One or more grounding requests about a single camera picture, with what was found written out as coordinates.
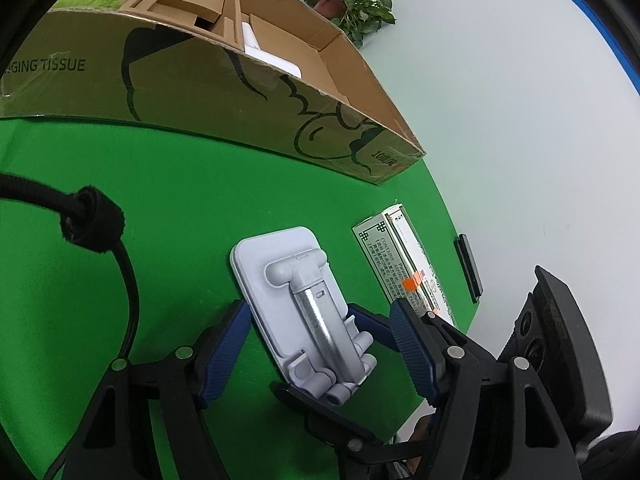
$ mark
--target cardboard box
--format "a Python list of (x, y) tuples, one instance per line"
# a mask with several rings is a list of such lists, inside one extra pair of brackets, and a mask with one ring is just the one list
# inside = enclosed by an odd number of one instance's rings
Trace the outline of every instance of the cardboard box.
[(455, 326), (438, 277), (402, 204), (367, 218), (353, 233), (389, 302), (407, 298), (418, 316), (431, 310)]
[[(294, 59), (302, 80), (247, 56), (242, 20), (265, 51)], [(357, 49), (299, 0), (50, 10), (0, 80), (0, 116), (148, 124), (373, 183), (424, 156)]]

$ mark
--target open cardboard box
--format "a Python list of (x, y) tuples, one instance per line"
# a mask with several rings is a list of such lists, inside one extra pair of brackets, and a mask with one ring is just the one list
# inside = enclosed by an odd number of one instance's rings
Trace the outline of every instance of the open cardboard box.
[[(242, 22), (297, 78), (244, 52)], [(362, 56), (299, 0), (129, 0), (50, 10), (0, 80), (0, 116), (148, 124), (373, 183), (424, 155)]]

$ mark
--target silver screw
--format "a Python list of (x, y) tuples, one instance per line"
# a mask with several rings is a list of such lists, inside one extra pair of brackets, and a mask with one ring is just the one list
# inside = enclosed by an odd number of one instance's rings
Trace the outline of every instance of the silver screw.
[(111, 363), (111, 370), (114, 372), (119, 372), (124, 370), (127, 367), (126, 359), (116, 359), (113, 363)]
[(450, 346), (447, 348), (447, 354), (454, 359), (462, 359), (465, 356), (465, 351), (459, 346)]
[(193, 348), (190, 346), (181, 346), (175, 351), (175, 356), (178, 359), (188, 359), (193, 355)]
[(524, 357), (516, 357), (513, 360), (513, 364), (515, 364), (516, 368), (519, 368), (520, 370), (526, 370), (527, 368), (529, 368), (529, 361), (527, 361)]
[(362, 449), (362, 441), (359, 438), (352, 438), (347, 442), (347, 447), (350, 451), (358, 452)]

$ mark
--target green tablecloth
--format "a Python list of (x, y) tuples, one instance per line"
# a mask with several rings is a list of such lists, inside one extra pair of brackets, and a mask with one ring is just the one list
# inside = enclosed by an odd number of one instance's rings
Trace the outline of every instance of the green tablecloth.
[[(0, 121), (0, 171), (69, 192), (92, 184), (123, 208), (124, 243), (142, 317), (131, 359), (195, 341), (239, 297), (228, 254), (242, 238), (306, 226), (329, 255), (347, 301), (388, 313), (351, 227), (404, 203), (458, 325), (475, 313), (452, 241), (456, 231), (422, 163), (376, 187), (212, 139), (112, 124)], [(75, 430), (118, 351), (127, 300), (111, 255), (62, 240), (50, 212), (0, 201), (0, 419), (39, 478)], [(344, 412), (387, 438), (418, 405), (399, 355), (378, 366)], [(332, 450), (279, 405), (278, 373), (252, 329), (223, 397), (206, 419), (233, 480), (337, 478)], [(177, 478), (154, 415), (166, 480)]]

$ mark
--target potted plant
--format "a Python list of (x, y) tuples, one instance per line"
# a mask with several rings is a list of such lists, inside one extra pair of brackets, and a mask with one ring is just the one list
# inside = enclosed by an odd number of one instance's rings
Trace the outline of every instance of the potted plant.
[(304, 0), (320, 15), (340, 27), (360, 48), (367, 34), (380, 30), (383, 23), (395, 23), (391, 0)]

